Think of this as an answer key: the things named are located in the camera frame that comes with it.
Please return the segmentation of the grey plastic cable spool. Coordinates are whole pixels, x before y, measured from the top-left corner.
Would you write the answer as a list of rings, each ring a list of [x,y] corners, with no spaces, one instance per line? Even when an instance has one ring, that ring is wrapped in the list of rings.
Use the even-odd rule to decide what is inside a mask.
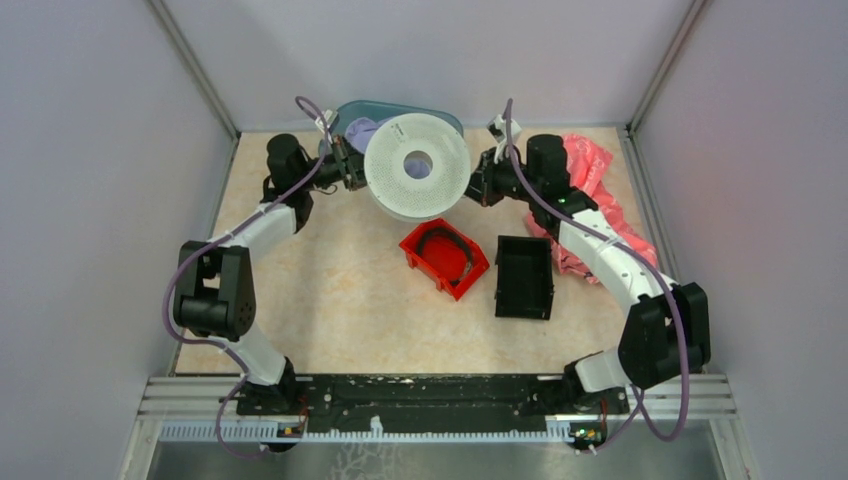
[[[389,215],[406,222],[433,220],[464,195],[471,154],[448,122],[410,113],[381,125],[364,156],[369,193]]]

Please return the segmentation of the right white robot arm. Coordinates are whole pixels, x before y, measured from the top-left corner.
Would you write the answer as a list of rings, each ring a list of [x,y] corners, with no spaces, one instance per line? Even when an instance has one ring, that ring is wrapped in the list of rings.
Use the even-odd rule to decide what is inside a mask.
[[[527,203],[545,237],[581,261],[626,314],[616,347],[565,366],[563,398],[576,412],[590,411],[603,391],[634,385],[650,389],[699,371],[711,358],[708,299],[695,282],[681,284],[662,274],[621,236],[600,205],[572,185],[562,138],[539,134],[520,154],[498,132],[471,175],[467,197],[484,207],[505,198]]]

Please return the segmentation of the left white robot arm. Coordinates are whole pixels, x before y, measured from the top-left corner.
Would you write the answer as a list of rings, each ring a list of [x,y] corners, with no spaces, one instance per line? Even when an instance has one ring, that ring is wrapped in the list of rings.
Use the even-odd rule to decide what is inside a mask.
[[[232,230],[188,241],[164,298],[164,323],[179,341],[212,345],[230,356],[260,399],[277,414],[292,411],[300,388],[291,361],[256,324],[253,271],[259,261],[306,225],[312,195],[331,187],[366,186],[364,155],[343,137],[325,139],[310,157],[292,134],[266,146],[268,174],[256,209]]]

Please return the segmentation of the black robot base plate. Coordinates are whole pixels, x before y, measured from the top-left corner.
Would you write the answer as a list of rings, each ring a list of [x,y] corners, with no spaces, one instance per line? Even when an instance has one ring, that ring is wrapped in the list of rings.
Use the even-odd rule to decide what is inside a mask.
[[[292,415],[316,434],[535,433],[549,416],[630,412],[623,388],[576,397],[559,374],[314,374],[246,384],[235,401],[240,415]]]

